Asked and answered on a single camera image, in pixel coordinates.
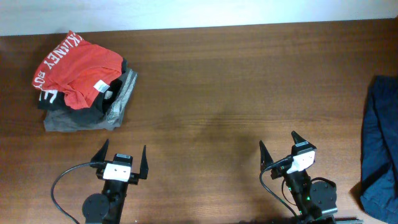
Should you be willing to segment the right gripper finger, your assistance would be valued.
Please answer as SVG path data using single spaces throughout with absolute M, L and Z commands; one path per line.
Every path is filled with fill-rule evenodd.
M 308 144 L 308 141 L 301 137 L 297 132 L 291 132 L 292 138 L 294 140 L 295 146 L 304 146 Z
M 263 141 L 259 141 L 259 147 L 261 152 L 261 171 L 263 171 L 267 169 L 270 165 L 272 165 L 274 161 Z

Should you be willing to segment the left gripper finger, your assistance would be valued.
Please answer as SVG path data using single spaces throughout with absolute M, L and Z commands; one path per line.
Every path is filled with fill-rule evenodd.
M 139 173 L 139 178 L 140 179 L 147 179 L 148 172 L 149 172 L 149 165 L 147 162 L 147 156 L 146 156 L 146 145 L 144 145 L 143 151 L 142 151 L 142 157 L 141 157 L 141 164 L 140 164 L 140 173 Z
M 99 168 L 101 167 L 104 162 L 105 162 L 105 158 L 106 158 L 106 153 L 108 151 L 108 146 L 109 146 L 109 139 L 107 139 L 105 141 L 105 143 L 103 144 L 103 146 L 98 150 L 98 152 L 91 158 L 91 167 L 94 168 Z

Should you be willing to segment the navy blue shorts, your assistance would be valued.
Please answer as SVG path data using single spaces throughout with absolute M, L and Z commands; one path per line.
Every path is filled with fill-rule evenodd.
M 369 87 L 361 149 L 364 211 L 397 223 L 397 77 L 376 76 Z

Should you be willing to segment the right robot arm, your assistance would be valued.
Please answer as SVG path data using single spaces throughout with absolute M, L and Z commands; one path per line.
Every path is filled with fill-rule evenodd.
M 329 179 L 312 178 L 307 174 L 307 169 L 315 163 L 317 148 L 295 131 L 291 132 L 291 136 L 294 140 L 291 153 L 276 162 L 273 161 L 265 144 L 259 142 L 261 185 L 292 212 L 295 223 L 336 223 L 334 218 L 334 214 L 338 211 L 336 184 Z M 286 199 L 281 199 L 265 184 L 263 175 L 268 171 L 273 180 L 283 178 L 282 184 L 288 187 L 298 212 L 287 204 Z

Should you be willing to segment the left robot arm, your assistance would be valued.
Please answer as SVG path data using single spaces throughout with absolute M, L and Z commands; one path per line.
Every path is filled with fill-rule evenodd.
M 107 140 L 90 161 L 90 166 L 96 169 L 96 176 L 104 181 L 104 186 L 100 193 L 92 194 L 84 201 L 82 214 L 85 223 L 119 224 L 128 186 L 137 185 L 141 179 L 145 180 L 148 176 L 146 148 L 142 150 L 139 172 L 134 173 L 132 156 L 115 154 L 113 160 L 105 159 L 108 146 Z

